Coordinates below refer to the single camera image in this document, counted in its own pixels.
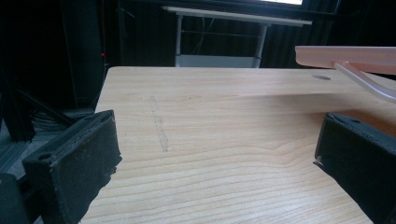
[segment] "wood grain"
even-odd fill
[[[395,105],[331,70],[111,68],[107,109],[123,161],[82,223],[371,223],[313,164],[320,125],[396,135]]]

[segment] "window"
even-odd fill
[[[301,5],[303,3],[303,0],[259,0],[259,1],[285,3],[285,4],[293,4],[293,5]]]

